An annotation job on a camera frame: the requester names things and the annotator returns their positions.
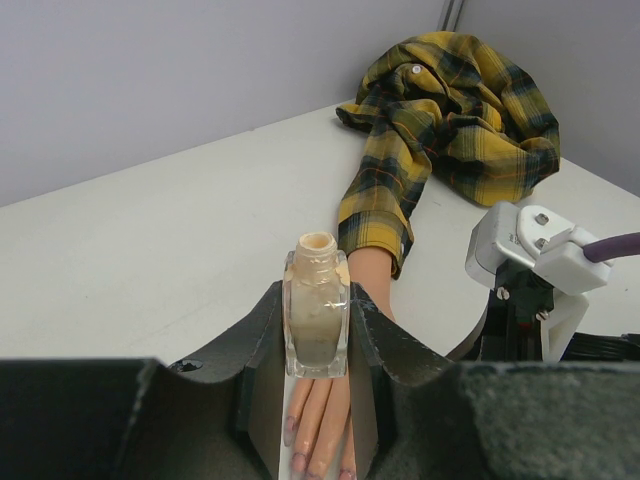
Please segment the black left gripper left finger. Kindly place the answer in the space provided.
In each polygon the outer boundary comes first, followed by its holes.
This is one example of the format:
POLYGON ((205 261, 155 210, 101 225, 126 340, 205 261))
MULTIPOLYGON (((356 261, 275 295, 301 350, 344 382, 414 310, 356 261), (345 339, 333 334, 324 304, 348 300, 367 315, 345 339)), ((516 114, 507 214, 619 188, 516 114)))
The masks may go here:
POLYGON ((5 479, 274 479, 284 391, 282 285, 171 365, 1 364, 5 479))

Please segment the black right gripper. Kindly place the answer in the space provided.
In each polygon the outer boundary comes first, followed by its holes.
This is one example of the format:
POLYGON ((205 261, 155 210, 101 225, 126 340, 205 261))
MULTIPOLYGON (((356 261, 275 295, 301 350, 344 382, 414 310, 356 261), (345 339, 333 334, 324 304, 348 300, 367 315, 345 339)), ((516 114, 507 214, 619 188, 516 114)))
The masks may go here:
POLYGON ((580 333, 589 307, 514 260, 497 270, 479 336, 481 361, 637 361, 639 336, 580 333))

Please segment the nail polish bottle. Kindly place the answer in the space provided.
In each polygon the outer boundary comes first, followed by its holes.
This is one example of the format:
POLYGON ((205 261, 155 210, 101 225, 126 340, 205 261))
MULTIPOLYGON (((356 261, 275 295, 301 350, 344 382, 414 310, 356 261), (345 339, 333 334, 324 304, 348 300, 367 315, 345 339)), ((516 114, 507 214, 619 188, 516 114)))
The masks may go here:
POLYGON ((350 273, 332 234, 302 235, 287 255, 282 321, 288 375, 339 378, 347 372, 350 273))

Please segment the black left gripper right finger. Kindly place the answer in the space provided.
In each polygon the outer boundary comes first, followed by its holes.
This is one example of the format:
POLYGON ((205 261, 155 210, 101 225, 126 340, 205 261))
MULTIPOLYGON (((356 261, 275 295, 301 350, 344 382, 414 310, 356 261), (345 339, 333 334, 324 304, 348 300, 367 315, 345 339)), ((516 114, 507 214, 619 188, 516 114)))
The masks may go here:
POLYGON ((361 479, 635 479, 636 363, 458 362, 351 288, 361 479))

